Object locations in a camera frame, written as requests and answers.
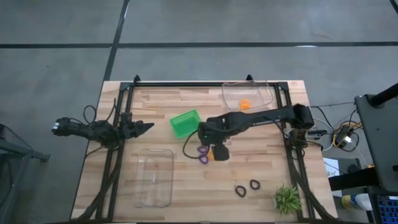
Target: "potted plant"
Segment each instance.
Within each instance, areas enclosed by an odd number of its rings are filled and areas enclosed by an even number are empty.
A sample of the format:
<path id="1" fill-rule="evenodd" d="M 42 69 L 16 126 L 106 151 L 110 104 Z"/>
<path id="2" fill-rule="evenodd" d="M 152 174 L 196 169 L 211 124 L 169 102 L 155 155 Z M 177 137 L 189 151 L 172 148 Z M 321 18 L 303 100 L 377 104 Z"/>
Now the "potted plant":
<path id="1" fill-rule="evenodd" d="M 287 215 L 301 210 L 299 191 L 296 187 L 286 187 L 285 185 L 278 187 L 273 200 L 275 208 L 279 210 L 280 214 Z"/>

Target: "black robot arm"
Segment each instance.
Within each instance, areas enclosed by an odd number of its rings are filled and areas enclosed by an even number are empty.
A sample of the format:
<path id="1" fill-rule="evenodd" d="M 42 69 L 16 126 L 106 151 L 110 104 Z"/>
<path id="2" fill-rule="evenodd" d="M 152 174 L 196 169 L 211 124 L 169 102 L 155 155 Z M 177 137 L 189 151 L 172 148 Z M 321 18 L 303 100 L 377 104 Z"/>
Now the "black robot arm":
<path id="1" fill-rule="evenodd" d="M 83 124 L 73 122 L 70 118 L 60 118 L 56 120 L 52 132 L 56 136 L 80 136 L 90 141 L 99 142 L 108 149 L 114 149 L 119 146 L 120 139 L 136 138 L 154 125 L 142 121 L 133 122 L 131 118 L 131 113 L 122 113 L 117 128 L 106 120 Z"/>
<path id="2" fill-rule="evenodd" d="M 310 108 L 296 104 L 281 109 L 257 113 L 229 112 L 218 117 L 208 118 L 198 126 L 198 136 L 204 146 L 212 147 L 216 161 L 229 159 L 228 149 L 223 145 L 229 137 L 237 135 L 250 127 L 287 122 L 293 130 L 289 133 L 289 143 L 295 147 L 306 147 L 305 133 L 313 125 Z"/>

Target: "purple scissors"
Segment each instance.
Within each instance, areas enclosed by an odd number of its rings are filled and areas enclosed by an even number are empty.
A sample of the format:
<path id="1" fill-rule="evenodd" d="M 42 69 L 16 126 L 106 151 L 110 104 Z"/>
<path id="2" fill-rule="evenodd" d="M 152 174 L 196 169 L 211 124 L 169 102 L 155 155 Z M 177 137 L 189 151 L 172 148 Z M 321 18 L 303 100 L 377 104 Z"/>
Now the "purple scissors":
<path id="1" fill-rule="evenodd" d="M 199 161 L 202 164 L 207 164 L 209 163 L 209 157 L 207 157 L 207 147 L 206 146 L 199 146 L 198 147 L 198 152 L 199 152 Z"/>

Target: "green plastic box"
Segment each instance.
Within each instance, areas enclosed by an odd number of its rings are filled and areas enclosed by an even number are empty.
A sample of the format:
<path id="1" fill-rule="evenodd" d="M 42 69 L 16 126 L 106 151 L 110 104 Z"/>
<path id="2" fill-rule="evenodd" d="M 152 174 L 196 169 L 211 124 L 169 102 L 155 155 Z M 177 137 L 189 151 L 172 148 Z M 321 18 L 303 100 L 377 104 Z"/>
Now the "green plastic box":
<path id="1" fill-rule="evenodd" d="M 170 119 L 177 139 L 184 138 L 198 129 L 200 118 L 196 110 L 186 112 Z"/>

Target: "concrete floor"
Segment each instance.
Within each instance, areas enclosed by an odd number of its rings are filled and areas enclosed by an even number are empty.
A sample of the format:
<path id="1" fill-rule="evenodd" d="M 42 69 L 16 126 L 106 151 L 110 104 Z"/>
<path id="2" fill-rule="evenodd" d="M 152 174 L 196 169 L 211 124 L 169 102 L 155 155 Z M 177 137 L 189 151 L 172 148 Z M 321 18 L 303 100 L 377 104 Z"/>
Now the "concrete floor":
<path id="1" fill-rule="evenodd" d="M 122 3 L 0 0 L 0 44 L 111 43 Z M 388 0 L 131 0 L 121 42 L 397 41 L 397 22 Z M 108 57 L 109 49 L 0 49 L 0 123 L 52 155 L 47 164 L 32 161 L 16 223 L 69 219 L 87 141 L 50 130 L 57 118 L 82 119 L 83 107 L 97 104 Z M 311 104 L 323 105 L 398 82 L 397 58 L 397 47 L 119 49 L 110 79 L 299 79 Z M 334 124 L 354 106 L 324 110 Z M 314 116 L 322 118 L 318 111 Z M 358 150 L 331 149 L 324 156 L 371 164 L 358 133 Z M 362 213 L 339 215 L 366 221 Z"/>

